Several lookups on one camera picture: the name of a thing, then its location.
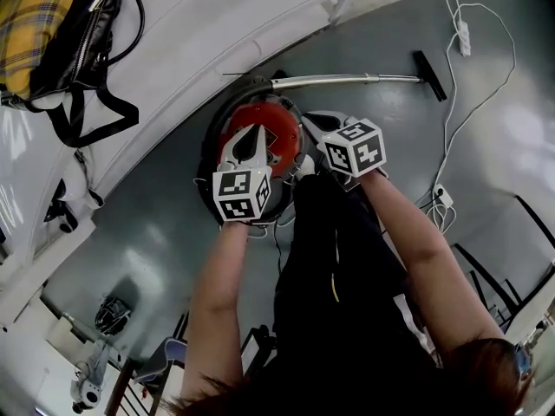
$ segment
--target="white cube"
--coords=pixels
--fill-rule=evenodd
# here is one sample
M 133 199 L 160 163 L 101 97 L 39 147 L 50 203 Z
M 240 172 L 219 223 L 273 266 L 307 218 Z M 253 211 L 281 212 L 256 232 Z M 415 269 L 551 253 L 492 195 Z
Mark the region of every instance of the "white cube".
M 368 119 L 325 135 L 322 141 L 330 168 L 353 177 L 386 162 L 382 130 Z
M 270 176 L 269 166 L 215 172 L 213 198 L 224 222 L 259 219 L 270 198 Z

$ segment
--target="dark hair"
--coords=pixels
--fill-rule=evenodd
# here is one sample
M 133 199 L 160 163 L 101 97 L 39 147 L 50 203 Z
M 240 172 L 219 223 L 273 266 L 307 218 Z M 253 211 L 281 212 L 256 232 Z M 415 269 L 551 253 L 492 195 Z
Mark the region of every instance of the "dark hair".
M 420 395 L 411 405 L 424 406 L 431 411 L 439 407 L 441 414 L 485 414 L 514 416 L 522 406 L 532 377 L 520 380 L 514 346 L 502 339 L 483 339 L 466 343 L 442 356 L 443 368 L 438 380 L 429 384 L 429 400 Z M 286 399 L 271 397 L 268 383 L 242 382 L 226 385 L 212 378 L 205 380 L 214 393 L 200 393 L 192 399 L 166 403 L 174 416 L 207 416 L 224 414 L 268 413 L 268 403 Z M 327 396 L 316 399 L 327 400 Z

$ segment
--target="grey floor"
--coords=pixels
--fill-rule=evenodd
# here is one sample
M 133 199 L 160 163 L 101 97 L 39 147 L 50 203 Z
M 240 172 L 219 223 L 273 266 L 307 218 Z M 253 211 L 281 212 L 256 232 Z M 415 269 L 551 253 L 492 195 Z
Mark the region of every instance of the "grey floor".
M 520 194 L 555 230 L 555 10 L 548 0 L 460 2 L 480 2 L 499 13 L 513 35 L 518 64 L 508 86 L 475 115 L 451 152 L 441 183 L 459 218 L 447 239 L 463 244 L 499 281 L 510 279 L 525 296 L 555 256 L 513 199 Z M 459 95 L 450 131 L 505 80 L 512 65 L 511 43 L 495 17 L 475 8 L 465 9 L 463 17 L 472 56 L 462 58 L 456 50 L 451 55 Z M 411 51 L 421 49 L 450 96 L 444 51 L 451 35 L 444 0 L 405 0 L 313 36 L 258 72 L 412 74 Z M 303 110 L 344 111 L 380 125 L 391 180 L 415 202 L 426 194 L 440 164 L 448 110 L 428 86 L 306 88 L 288 95 Z M 116 289 L 135 311 L 115 345 L 134 357 L 149 356 L 173 332 L 218 231 L 192 179 L 219 102 L 187 120 L 121 183 L 95 215 L 98 230 L 44 291 L 57 308 L 92 326 L 102 298 Z M 279 231 L 285 249 L 291 232 Z M 272 324 L 277 258 L 271 237 L 251 241 L 239 303 L 243 336 L 251 327 Z

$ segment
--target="zipper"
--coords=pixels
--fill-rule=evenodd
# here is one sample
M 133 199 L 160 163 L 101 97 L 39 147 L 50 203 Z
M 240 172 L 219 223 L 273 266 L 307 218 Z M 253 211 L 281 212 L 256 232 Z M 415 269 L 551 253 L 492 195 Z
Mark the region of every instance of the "zipper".
M 90 44 L 93 33 L 95 32 L 96 24 L 98 23 L 98 18 L 105 1 L 106 0 L 93 0 L 91 5 L 88 7 L 88 12 L 91 13 L 91 18 L 88 20 L 85 36 L 83 37 L 81 47 L 79 49 L 79 55 L 77 56 L 77 63 L 73 73 L 74 78 L 72 80 L 75 80 L 79 75 L 79 71 L 81 71 L 83 62 L 85 61 L 85 55 L 87 55 L 88 45 Z

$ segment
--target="metal tube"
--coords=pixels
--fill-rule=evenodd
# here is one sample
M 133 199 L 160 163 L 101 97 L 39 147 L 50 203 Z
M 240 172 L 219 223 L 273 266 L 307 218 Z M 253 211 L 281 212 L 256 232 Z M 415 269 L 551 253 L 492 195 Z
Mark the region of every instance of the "metal tube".
M 405 81 L 420 83 L 420 77 L 410 75 L 378 75 L 378 74 L 339 74 L 339 75 L 308 75 L 304 77 L 288 77 L 271 81 L 274 90 L 315 87 L 343 83 L 378 83 L 380 81 Z

